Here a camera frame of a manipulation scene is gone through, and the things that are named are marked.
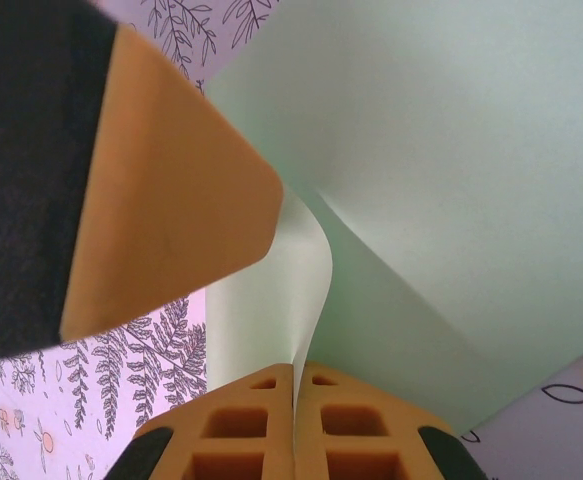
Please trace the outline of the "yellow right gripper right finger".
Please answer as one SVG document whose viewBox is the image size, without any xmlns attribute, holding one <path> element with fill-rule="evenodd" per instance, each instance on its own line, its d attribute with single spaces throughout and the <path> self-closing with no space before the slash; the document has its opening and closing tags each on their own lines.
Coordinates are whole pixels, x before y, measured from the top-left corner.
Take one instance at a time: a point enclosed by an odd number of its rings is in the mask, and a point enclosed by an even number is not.
<svg viewBox="0 0 583 480">
<path fill-rule="evenodd" d="M 431 412 L 309 362 L 296 401 L 296 480 L 486 480 Z"/>
</svg>

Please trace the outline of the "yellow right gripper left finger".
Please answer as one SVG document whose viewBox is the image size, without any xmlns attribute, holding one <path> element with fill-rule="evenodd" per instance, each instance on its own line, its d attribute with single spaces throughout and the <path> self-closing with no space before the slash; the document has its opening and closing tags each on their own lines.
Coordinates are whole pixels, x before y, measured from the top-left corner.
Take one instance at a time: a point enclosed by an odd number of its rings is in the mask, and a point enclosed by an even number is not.
<svg viewBox="0 0 583 480">
<path fill-rule="evenodd" d="M 294 480 L 293 386 L 278 363 L 150 419 L 108 480 Z"/>
</svg>

